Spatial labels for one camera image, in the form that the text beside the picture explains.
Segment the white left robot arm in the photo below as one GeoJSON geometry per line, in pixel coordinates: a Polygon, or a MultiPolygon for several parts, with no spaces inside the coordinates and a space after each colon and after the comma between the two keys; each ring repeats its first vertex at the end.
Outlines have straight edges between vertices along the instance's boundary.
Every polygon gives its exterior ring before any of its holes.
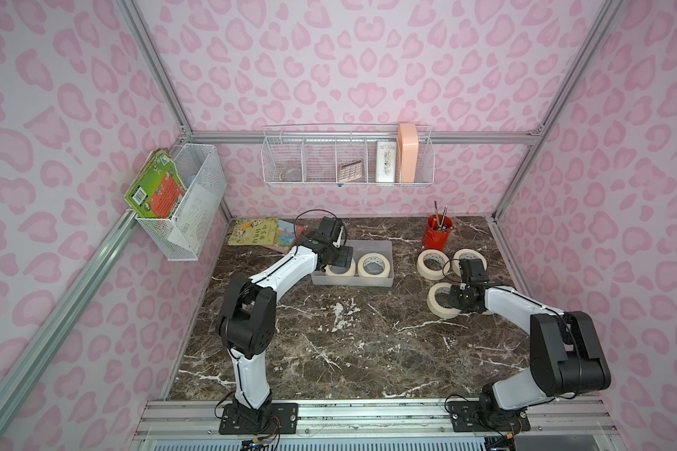
{"type": "Polygon", "coordinates": [[[231,357],[238,406],[251,412],[270,407],[265,351],[276,334],[278,302],[313,272],[328,266],[348,268],[353,248],[346,241],[344,221],[328,213],[317,229],[306,231],[278,262],[258,274],[231,278],[216,332],[231,357]]]}

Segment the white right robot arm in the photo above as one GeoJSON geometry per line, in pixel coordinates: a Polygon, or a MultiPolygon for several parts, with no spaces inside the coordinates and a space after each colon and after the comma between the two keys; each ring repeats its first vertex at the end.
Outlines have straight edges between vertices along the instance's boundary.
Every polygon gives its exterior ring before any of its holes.
{"type": "Polygon", "coordinates": [[[490,280],[483,256],[473,250],[457,252],[451,265],[461,278],[449,292],[451,306],[462,313],[499,315],[530,338],[530,366],[483,388],[479,421],[499,428],[529,407],[609,388],[609,364],[588,314],[546,306],[490,280]]]}

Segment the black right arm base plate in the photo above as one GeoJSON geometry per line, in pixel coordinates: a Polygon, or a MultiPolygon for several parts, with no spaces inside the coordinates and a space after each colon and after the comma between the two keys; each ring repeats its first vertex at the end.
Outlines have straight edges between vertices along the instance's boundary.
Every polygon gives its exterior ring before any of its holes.
{"type": "Polygon", "coordinates": [[[519,434],[531,430],[525,411],[491,411],[478,401],[448,400],[445,410],[454,432],[519,434]]]}

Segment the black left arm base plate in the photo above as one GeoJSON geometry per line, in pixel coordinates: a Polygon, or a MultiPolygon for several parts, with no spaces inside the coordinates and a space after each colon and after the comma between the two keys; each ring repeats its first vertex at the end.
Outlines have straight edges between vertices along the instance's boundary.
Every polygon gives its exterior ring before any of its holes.
{"type": "Polygon", "coordinates": [[[296,434],[299,405],[267,401],[259,409],[251,409],[233,400],[220,416],[220,435],[261,435],[273,432],[296,434]]]}

